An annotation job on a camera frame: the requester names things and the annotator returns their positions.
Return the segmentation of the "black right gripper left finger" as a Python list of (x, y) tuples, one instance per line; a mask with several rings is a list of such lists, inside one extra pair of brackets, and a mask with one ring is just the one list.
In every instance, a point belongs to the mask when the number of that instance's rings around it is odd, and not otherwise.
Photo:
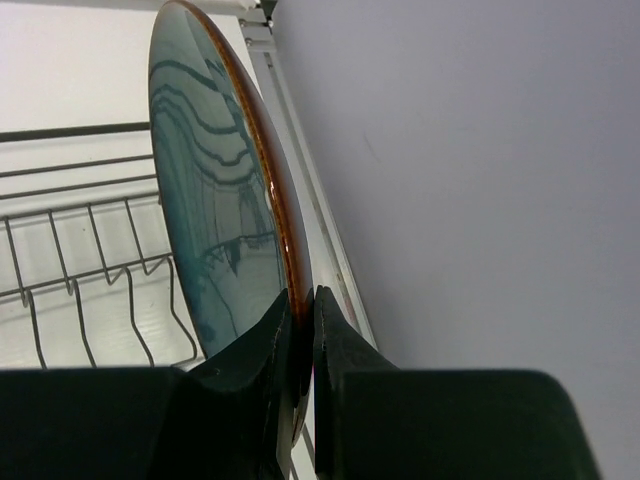
[(292, 409), (286, 294), (198, 367), (9, 370), (5, 479), (282, 479)]

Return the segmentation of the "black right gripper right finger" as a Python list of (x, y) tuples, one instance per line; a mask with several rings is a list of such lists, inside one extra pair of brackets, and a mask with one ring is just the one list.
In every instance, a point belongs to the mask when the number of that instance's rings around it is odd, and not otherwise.
[(597, 479), (561, 383), (535, 370), (411, 370), (314, 304), (315, 471), (321, 479)]

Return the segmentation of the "dark teal blossom plate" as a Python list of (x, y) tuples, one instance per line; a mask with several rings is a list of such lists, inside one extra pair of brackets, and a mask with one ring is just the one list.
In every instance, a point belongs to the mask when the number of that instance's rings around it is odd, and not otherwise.
[(168, 237), (203, 352), (228, 347), (280, 294), (308, 337), (311, 261), (285, 152), (234, 49), (189, 2), (167, 2), (155, 19), (148, 105)]

